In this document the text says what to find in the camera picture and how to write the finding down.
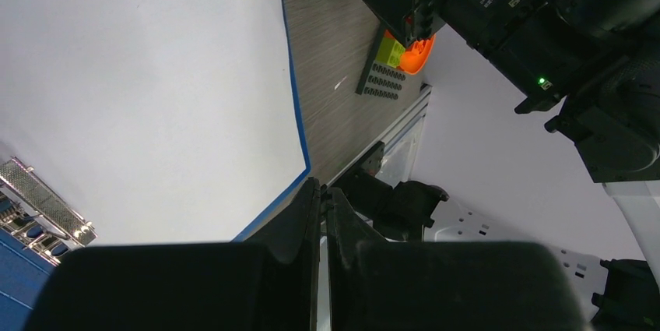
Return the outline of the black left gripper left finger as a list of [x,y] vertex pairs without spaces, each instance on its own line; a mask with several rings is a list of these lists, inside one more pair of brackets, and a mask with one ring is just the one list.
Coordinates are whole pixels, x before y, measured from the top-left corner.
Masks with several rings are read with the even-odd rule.
[[55,269],[27,330],[313,330],[321,186],[242,242],[83,248]]

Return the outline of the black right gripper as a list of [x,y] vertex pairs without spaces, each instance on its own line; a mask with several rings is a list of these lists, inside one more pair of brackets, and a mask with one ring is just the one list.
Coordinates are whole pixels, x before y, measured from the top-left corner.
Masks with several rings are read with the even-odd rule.
[[363,0],[405,46],[452,28],[525,99],[548,111],[651,41],[659,0]]

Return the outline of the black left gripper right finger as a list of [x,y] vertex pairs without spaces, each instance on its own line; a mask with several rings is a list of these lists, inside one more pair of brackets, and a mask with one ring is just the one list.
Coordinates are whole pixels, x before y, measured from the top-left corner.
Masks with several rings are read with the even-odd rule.
[[523,241],[390,242],[328,190],[333,330],[588,330],[550,251]]

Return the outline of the white paper stack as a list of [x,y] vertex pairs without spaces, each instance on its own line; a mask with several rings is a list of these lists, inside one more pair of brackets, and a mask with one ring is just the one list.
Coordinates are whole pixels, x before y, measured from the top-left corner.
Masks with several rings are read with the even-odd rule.
[[310,170],[283,0],[1,0],[1,145],[96,245],[250,234]]

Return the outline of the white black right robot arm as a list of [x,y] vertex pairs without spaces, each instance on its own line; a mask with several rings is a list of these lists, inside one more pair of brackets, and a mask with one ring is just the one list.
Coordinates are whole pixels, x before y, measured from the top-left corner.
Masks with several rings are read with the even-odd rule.
[[450,196],[427,237],[478,238],[487,219],[486,239],[552,245],[593,318],[601,260],[641,256],[615,202],[573,146],[543,128],[547,113],[514,113],[520,93],[452,29],[437,33],[423,76],[432,90],[412,179]]

